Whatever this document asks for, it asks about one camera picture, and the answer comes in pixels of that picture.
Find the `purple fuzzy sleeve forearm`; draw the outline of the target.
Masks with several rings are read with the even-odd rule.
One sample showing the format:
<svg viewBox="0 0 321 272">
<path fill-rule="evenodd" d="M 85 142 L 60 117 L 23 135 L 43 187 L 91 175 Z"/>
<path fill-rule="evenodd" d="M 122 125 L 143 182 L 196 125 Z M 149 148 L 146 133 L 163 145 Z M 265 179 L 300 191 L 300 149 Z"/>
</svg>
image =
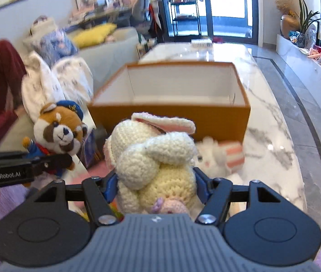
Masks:
<svg viewBox="0 0 321 272">
<path fill-rule="evenodd" d="M 29 188 L 23 185 L 0 188 L 0 220 L 22 204 L 28 195 Z"/>
</svg>

